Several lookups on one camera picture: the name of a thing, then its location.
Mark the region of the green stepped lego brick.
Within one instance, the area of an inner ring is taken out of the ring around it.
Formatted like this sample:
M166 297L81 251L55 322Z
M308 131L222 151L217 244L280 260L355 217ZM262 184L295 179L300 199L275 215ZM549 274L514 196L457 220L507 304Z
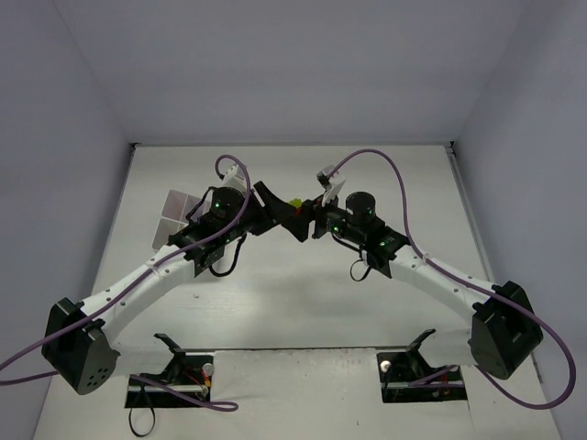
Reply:
M293 206L295 209L299 209L299 208L301 208L301 207L302 207L302 205L303 205L303 201L302 201L301 199L299 199L299 198L294 198L294 199L292 199L292 200L289 202L289 204L290 204L291 206Z

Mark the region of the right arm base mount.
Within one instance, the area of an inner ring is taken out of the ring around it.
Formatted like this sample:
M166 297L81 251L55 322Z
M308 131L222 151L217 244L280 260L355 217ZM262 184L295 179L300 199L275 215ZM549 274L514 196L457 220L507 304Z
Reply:
M420 348L436 331L429 329L407 347L379 351L376 361L382 402L441 403L468 400L459 367L431 367Z

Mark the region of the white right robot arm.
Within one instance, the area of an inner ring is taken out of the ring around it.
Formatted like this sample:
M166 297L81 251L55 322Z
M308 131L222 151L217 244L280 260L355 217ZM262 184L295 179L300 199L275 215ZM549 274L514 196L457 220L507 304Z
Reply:
M461 329L432 329L418 337L414 347L429 366L478 366L507 380L542 342L520 285L479 280L417 253L407 236L375 214L371 194L353 193L344 209L335 201L306 200L296 213L313 227L314 239L330 234L348 241L369 269L424 292L465 322Z

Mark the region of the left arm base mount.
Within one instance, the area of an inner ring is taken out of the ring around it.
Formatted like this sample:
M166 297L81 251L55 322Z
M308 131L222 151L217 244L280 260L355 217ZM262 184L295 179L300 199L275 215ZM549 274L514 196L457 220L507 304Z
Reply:
M216 371L214 354L180 347L165 334L156 334L172 353L169 364L159 374L139 373L129 377L125 408L130 432L138 439L151 435L158 409L208 409L233 413L239 405L233 401L212 399L213 377ZM150 428L140 432L133 423L133 411L144 409L151 416Z

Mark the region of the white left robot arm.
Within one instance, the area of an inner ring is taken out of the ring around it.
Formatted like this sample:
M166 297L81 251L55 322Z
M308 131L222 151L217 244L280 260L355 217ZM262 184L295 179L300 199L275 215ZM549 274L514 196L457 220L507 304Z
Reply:
M247 188L232 179L208 193L208 210L202 215L191 210L186 226L150 260L93 296L79 302L64 298L51 307L41 354L77 394L96 391L125 367L158 374L177 364L178 348L169 360L143 360L146 350L125 347L119 338L156 301L210 270L228 245L276 226L298 241L308 238L311 200L285 202L261 181Z

